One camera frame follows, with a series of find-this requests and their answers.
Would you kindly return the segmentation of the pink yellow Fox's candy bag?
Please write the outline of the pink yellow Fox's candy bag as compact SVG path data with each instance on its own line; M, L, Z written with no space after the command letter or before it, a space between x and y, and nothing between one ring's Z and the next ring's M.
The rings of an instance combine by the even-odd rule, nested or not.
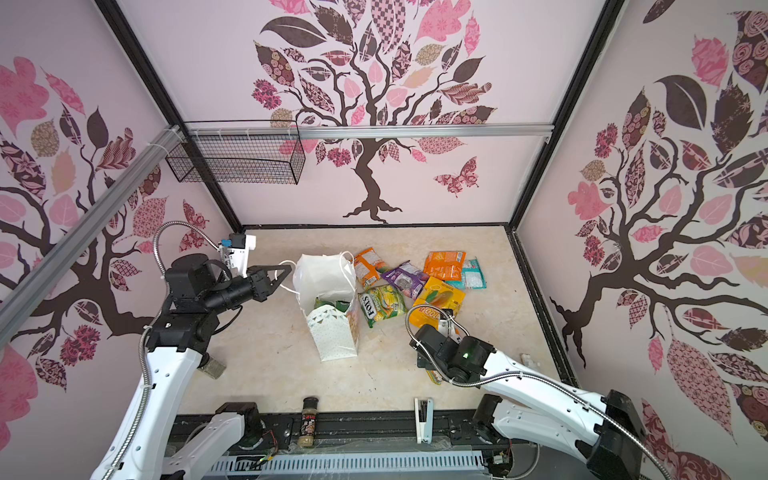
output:
M443 379L437 370L426 369L426 373L434 385L441 386L443 384Z

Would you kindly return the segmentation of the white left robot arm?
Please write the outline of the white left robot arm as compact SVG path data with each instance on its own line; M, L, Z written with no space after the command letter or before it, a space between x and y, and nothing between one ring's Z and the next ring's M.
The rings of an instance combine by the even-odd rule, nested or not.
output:
M165 455L193 374L212 359L220 314L264 302L291 273L289 265L253 266L234 276L204 254L175 260L165 272L168 293L139 343L141 379L94 479L201 479L232 446L263 434L253 402L229 402L171 457Z

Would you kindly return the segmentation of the white paper bag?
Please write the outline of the white paper bag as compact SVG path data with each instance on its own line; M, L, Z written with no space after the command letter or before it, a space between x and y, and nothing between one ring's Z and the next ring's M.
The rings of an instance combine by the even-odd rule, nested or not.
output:
M304 254L280 264L292 268L285 290L295 296L320 360L357 356L360 311L352 254Z

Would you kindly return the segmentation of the green Fox's candy bag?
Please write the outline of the green Fox's candy bag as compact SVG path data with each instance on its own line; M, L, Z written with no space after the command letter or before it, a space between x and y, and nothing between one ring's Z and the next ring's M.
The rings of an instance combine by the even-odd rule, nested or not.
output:
M314 309L328 306L328 307L333 307L335 310L341 313L346 313L350 305L351 303L345 300L326 300L326 299L317 298L314 303Z

